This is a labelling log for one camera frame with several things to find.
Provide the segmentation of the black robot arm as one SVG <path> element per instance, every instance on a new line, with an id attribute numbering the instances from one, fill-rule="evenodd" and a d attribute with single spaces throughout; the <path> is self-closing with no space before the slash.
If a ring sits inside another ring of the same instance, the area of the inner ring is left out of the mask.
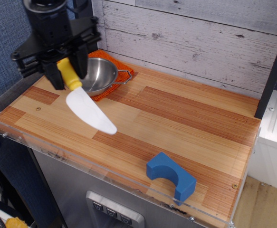
<path id="1" fill-rule="evenodd" d="M 65 0 L 25 0 L 23 6 L 31 35 L 11 54 L 22 76 L 43 73 L 56 90 L 63 90 L 65 86 L 57 62 L 67 57 L 77 75 L 85 78 L 88 48 L 101 39 L 97 31 L 98 18 L 70 19 L 67 12 L 81 12 L 88 1 L 73 9 Z"/>

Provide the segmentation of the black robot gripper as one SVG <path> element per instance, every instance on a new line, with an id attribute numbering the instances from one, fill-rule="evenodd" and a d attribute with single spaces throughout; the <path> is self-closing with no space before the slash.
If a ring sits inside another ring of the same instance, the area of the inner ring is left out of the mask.
<path id="1" fill-rule="evenodd" d="M 88 69 L 88 46 L 100 40 L 98 18 L 70 19 L 69 7 L 25 7 L 31 35 L 12 54 L 23 77 L 45 74 L 56 90 L 64 90 L 57 62 L 69 58 L 80 79 Z"/>

